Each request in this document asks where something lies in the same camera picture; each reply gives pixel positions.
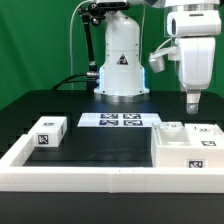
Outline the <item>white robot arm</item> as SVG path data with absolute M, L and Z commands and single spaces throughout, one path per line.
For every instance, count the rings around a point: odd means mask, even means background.
M 93 0 L 106 12 L 105 62 L 99 70 L 96 96 L 112 101 L 132 101 L 149 93 L 140 64 L 140 28 L 123 11 L 148 4 L 167 10 L 165 35 L 169 47 L 159 46 L 150 54 L 154 72 L 165 69 L 163 57 L 177 63 L 177 74 L 186 92 L 186 111 L 198 112 L 201 91 L 211 81 L 215 37 L 221 33 L 218 7 L 221 0 Z

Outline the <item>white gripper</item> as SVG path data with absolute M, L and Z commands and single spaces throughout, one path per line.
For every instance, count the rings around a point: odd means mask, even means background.
M 210 85 L 216 41 L 214 37 L 178 38 L 179 47 L 179 81 L 183 88 L 189 90 L 207 89 Z M 188 93 L 186 111 L 197 114 L 200 93 Z

